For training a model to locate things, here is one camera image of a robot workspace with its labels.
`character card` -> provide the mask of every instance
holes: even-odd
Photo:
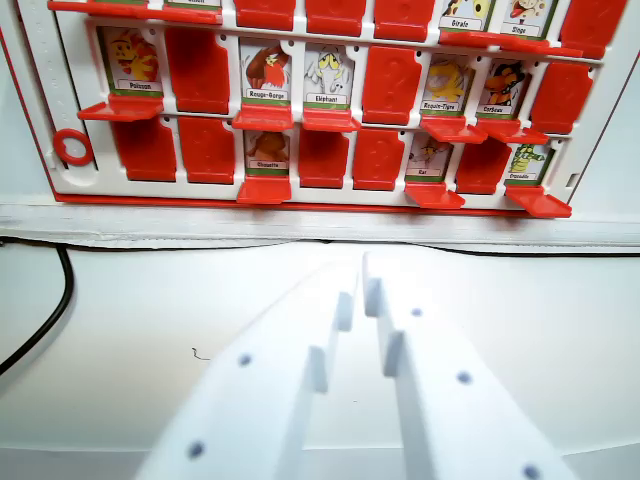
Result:
[[[249,175],[288,175],[289,137],[282,132],[244,132],[246,172]]]
[[[413,137],[405,181],[442,182],[447,173],[453,145],[438,142],[426,132]]]
[[[540,185],[555,150],[547,145],[520,145],[513,155],[505,185]]]
[[[547,36],[557,0],[510,0],[502,24],[502,33],[530,40]]]
[[[529,75],[519,60],[494,60],[480,96],[477,117],[511,119],[518,115]]]
[[[162,97],[156,47],[137,28],[98,27],[111,93]]]
[[[475,73],[468,63],[468,57],[434,55],[431,58],[420,113],[450,116],[464,113]]]
[[[494,0],[444,0],[440,28],[447,31],[485,31]]]
[[[345,47],[307,44],[304,60],[304,106],[347,110],[355,62]]]
[[[243,103],[291,103],[291,58],[278,40],[242,39],[240,68]]]

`character name label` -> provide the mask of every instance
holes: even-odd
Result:
[[[509,179],[510,180],[537,180],[538,174],[537,173],[510,173]]]
[[[407,168],[407,175],[417,177],[439,177],[442,175],[442,170],[435,168]]]
[[[444,112],[457,112],[460,110],[460,105],[453,102],[433,102],[424,100],[420,110],[438,110]]]
[[[289,100],[289,93],[282,90],[258,90],[247,89],[248,98],[259,98],[261,100]]]
[[[442,17],[440,26],[445,28],[459,28],[460,30],[481,30],[482,20],[479,18]]]
[[[289,165],[287,162],[265,162],[264,160],[251,160],[249,168],[274,168],[277,170],[287,170]]]
[[[140,80],[123,80],[119,79],[116,83],[117,88],[122,90],[140,90],[147,92],[161,92],[162,84],[159,82],[142,82]]]
[[[508,35],[537,37],[540,35],[540,27],[536,27],[535,25],[515,25],[513,23],[503,23],[501,33],[506,33]]]
[[[347,103],[347,96],[346,95],[329,95],[326,93],[307,93],[307,102],[344,105]]]
[[[221,5],[220,0],[169,0],[169,3],[182,3],[188,5],[209,5],[212,7],[219,7]]]
[[[480,113],[497,113],[500,115],[509,115],[512,107],[510,105],[481,105]]]

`white table surface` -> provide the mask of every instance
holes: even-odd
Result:
[[[433,289],[451,320],[561,453],[640,441],[640,259],[495,258],[303,242],[71,251],[77,290],[70,318],[51,347],[4,385],[0,447],[149,448],[206,367],[193,347],[215,355],[303,275],[366,250],[431,262]],[[0,266],[5,358],[55,306],[62,275],[46,248],[6,245]],[[340,338],[331,391],[315,403],[307,447],[399,446],[374,323],[358,314],[354,331]]]

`red ring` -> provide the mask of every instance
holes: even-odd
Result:
[[[85,149],[84,156],[72,157],[69,155],[67,153],[67,146],[64,144],[64,140],[66,138],[73,138],[82,143]],[[62,160],[70,165],[75,165],[76,167],[84,167],[93,161],[93,149],[91,148],[89,138],[84,133],[72,128],[65,128],[56,132],[53,136],[53,149]]]

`cartoon character illustration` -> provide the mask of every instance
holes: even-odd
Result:
[[[513,156],[509,172],[525,173],[530,162],[543,162],[546,159],[544,155],[534,153],[533,148],[533,145],[520,145]]]
[[[280,132],[263,132],[256,138],[253,148],[247,152],[248,157],[266,162],[286,162],[289,156],[285,151],[287,141]]]
[[[520,25],[524,24],[525,18],[539,16],[547,7],[549,0],[512,0],[511,18],[519,18]]]
[[[155,47],[140,32],[125,30],[111,42],[111,51],[122,71],[135,80],[154,82],[158,76]]]
[[[514,88],[525,79],[522,62],[512,64],[502,63],[496,68],[492,77],[488,78],[485,88],[491,92],[489,105],[511,105],[511,100],[517,92]]]
[[[305,77],[313,83],[320,83],[322,93],[339,94],[349,83],[349,69],[345,67],[337,47],[324,47],[318,58],[309,64]]]
[[[457,102],[464,95],[464,75],[462,70],[453,60],[444,60],[433,64],[429,68],[427,77],[427,90],[433,94],[433,98],[444,97],[448,102]]]
[[[288,62],[289,55],[282,51],[280,45],[263,48],[247,66],[249,85],[251,88],[262,88],[263,85],[270,84],[282,88],[289,83],[289,75],[284,70]]]
[[[462,2],[468,2],[469,0],[450,0],[447,9],[445,10],[443,17],[455,16],[458,13],[458,8],[462,5]],[[473,13],[478,18],[484,18],[489,13],[489,7],[491,5],[490,0],[473,0]]]
[[[410,153],[409,154],[409,160],[413,160],[413,161],[421,161],[422,160],[425,163],[428,163],[431,160],[433,160],[433,158],[438,153],[446,152],[447,150],[449,150],[450,146],[451,146],[451,144],[449,144],[449,143],[439,142],[435,138],[429,137],[429,140],[427,140],[426,145],[424,145],[423,147],[420,147],[419,156],[417,158],[415,158],[415,155],[413,153]]]

